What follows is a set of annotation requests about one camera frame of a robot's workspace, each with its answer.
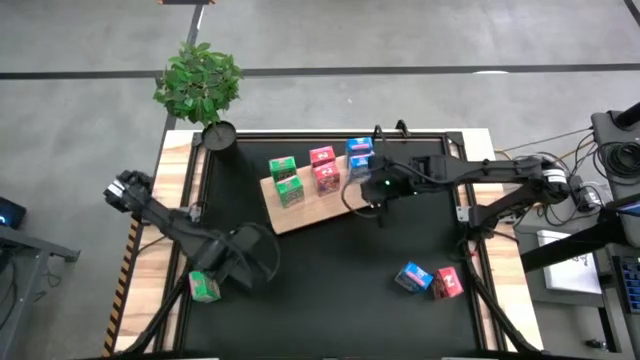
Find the white sheet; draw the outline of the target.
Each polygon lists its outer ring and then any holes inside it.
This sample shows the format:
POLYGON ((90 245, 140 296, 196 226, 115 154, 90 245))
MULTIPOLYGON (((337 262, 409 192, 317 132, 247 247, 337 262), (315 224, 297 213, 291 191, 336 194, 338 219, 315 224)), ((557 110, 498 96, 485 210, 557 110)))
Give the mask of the white sheet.
POLYGON ((547 289, 602 294, 592 253, 544 267, 543 274, 547 289))

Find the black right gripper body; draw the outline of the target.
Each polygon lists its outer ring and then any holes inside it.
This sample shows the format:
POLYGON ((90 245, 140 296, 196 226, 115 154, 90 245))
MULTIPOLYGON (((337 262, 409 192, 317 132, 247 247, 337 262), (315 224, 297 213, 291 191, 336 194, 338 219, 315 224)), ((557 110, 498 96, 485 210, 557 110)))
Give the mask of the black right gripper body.
POLYGON ((420 193, 421 173, 411 165, 384 156, 383 171, 383 203, 420 193))

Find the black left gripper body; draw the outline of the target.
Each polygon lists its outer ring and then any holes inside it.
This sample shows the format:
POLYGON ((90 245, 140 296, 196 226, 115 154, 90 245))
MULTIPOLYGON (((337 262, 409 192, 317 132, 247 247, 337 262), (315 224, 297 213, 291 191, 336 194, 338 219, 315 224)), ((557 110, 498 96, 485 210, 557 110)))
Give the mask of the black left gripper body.
POLYGON ((242 224, 229 233, 218 230, 192 231, 198 246, 192 254, 192 269, 211 274, 221 280, 252 280, 253 267, 249 249, 253 245, 253 229, 242 224))

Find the black frame strut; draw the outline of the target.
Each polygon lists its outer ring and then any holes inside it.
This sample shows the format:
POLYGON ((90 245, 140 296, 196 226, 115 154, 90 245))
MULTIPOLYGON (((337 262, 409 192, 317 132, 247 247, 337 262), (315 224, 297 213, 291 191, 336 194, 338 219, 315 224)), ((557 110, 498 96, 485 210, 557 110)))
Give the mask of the black frame strut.
POLYGON ((507 338, 514 345, 515 349, 519 353, 539 354, 540 351, 531 345, 525 337, 516 329, 513 323, 509 320, 506 313, 500 308, 498 301, 491 295, 487 287, 484 285, 482 279, 478 276, 473 261, 472 255, 468 250, 465 251, 465 263, 469 269, 470 278, 472 279, 473 286, 476 292, 483 299, 484 303, 488 307, 492 317, 497 321, 502 331, 507 338))
POLYGON ((159 310, 153 315, 149 324, 134 340, 133 344, 123 351, 114 354, 123 359, 143 359, 157 356, 179 355, 184 350, 186 337, 186 315, 189 311, 188 305, 188 280, 185 276, 179 278, 167 298, 161 303, 159 310), (179 303, 177 315, 174 317, 173 343, 171 348, 164 346, 164 336, 170 324, 171 310, 176 303, 179 303))

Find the red Froot Loops cereal box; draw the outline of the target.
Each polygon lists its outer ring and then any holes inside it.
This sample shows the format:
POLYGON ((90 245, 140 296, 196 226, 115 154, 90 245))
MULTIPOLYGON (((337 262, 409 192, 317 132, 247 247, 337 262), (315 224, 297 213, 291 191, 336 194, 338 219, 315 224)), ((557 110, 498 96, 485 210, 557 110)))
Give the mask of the red Froot Loops cereal box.
POLYGON ((435 272, 433 293, 436 299, 454 298, 464 292, 454 267, 440 268, 435 272))
POLYGON ((335 151, 332 146, 311 149, 309 151, 310 165, 313 168, 333 163, 336 159, 335 151))
POLYGON ((324 196, 340 189, 340 171, 334 162, 329 162, 313 169, 316 192, 324 196))

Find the black pole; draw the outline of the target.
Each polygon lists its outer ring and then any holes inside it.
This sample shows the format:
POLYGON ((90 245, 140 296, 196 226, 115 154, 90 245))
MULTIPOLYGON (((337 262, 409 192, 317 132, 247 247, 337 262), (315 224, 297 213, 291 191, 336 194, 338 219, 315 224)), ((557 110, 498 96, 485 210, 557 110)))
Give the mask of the black pole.
POLYGON ((638 122, 640 122, 640 102, 616 115, 613 118, 613 122, 622 130, 632 129, 638 122))

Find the black power brick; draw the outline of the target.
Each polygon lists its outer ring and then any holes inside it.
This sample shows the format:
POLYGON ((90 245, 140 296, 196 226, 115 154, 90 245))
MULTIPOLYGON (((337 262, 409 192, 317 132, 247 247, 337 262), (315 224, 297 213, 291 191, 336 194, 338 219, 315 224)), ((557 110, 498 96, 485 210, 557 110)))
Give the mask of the black power brick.
POLYGON ((579 175, 574 175, 569 179, 571 197, 576 209, 581 213, 588 213, 599 205, 596 194, 587 189, 586 184, 579 175))

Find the wooden shelf with black frame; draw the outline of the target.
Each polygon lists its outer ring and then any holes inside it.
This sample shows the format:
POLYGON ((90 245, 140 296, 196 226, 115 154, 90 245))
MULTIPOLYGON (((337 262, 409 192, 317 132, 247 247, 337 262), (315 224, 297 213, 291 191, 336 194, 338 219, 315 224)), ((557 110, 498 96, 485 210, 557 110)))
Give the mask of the wooden shelf with black frame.
POLYGON ((304 191, 301 202, 283 207, 271 177, 259 181, 268 217, 278 235, 324 221, 349 212, 340 197, 340 189, 319 196, 310 165, 297 169, 304 191))

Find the black slanted bar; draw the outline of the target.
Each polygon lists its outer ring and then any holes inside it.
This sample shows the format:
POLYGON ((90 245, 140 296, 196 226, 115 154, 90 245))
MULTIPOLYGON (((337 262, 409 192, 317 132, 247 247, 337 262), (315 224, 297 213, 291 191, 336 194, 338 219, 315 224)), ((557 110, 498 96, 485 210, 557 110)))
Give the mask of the black slanted bar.
POLYGON ((616 215, 561 240, 543 245, 520 256, 525 273, 591 253, 608 245, 618 245, 640 253, 640 216, 616 215))

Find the dark blue screen device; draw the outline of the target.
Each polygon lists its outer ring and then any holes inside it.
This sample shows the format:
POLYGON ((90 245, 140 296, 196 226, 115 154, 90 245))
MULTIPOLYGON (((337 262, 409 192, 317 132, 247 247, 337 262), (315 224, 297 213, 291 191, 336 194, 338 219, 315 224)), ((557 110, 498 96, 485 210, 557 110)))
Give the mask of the dark blue screen device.
POLYGON ((25 207, 0 196, 0 226, 18 229, 26 212, 25 207))

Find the grey desk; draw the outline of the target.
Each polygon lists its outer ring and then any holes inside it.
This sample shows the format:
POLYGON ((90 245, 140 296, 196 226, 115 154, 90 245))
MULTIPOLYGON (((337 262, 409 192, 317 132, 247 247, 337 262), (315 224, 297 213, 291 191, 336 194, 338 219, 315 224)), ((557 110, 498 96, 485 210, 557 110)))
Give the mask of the grey desk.
POLYGON ((10 360, 33 309, 51 256, 76 262, 80 251, 0 226, 0 360, 10 360))

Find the yellow black hazard strip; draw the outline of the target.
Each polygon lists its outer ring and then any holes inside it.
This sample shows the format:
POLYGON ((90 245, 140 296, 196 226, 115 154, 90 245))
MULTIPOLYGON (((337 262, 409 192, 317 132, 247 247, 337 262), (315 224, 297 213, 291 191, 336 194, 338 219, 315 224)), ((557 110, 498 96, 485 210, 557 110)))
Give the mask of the yellow black hazard strip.
POLYGON ((112 301, 110 317, 106 328, 106 337, 103 343, 102 357, 109 357, 113 355, 116 350, 118 333, 122 318, 124 315, 124 309, 126 305, 126 298, 128 295, 128 289, 130 286, 131 278, 133 276, 133 270, 135 267, 134 251, 139 240, 139 227, 140 220, 136 217, 131 217, 130 226, 127 233, 127 241, 125 243, 125 251, 120 266, 120 273, 117 278, 117 285, 112 301))

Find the green potted plant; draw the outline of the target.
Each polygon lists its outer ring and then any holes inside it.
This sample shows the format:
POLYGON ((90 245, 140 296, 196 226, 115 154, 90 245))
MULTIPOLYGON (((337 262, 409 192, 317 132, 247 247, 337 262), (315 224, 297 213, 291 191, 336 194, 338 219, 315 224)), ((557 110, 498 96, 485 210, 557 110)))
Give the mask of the green potted plant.
POLYGON ((207 42, 183 43, 156 77, 153 99, 176 119, 203 126, 202 144, 219 157, 237 148, 237 130, 222 115, 240 98, 242 69, 207 42))

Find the black keypad with blue keys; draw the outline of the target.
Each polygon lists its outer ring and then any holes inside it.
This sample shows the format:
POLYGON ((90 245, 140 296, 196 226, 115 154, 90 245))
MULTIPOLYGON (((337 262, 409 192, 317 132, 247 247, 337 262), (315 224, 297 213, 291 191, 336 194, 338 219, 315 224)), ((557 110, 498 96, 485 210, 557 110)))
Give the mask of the black keypad with blue keys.
POLYGON ((617 290, 626 313, 640 315, 640 257, 612 257, 617 290))

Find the green Apple Jacks cereal box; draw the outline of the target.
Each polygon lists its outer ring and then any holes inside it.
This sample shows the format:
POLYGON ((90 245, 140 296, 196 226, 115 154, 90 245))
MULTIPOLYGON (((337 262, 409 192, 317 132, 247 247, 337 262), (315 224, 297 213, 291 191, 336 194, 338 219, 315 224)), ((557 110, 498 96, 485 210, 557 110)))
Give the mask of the green Apple Jacks cereal box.
POLYGON ((275 187, 283 207, 289 207, 304 199, 304 187, 298 175, 276 182, 275 187))
POLYGON ((188 274, 191 297, 196 302, 210 303, 221 299, 217 282, 206 273, 191 271, 188 274))
POLYGON ((275 182, 297 174, 297 166, 293 156, 270 159, 268 165, 271 177, 275 182))

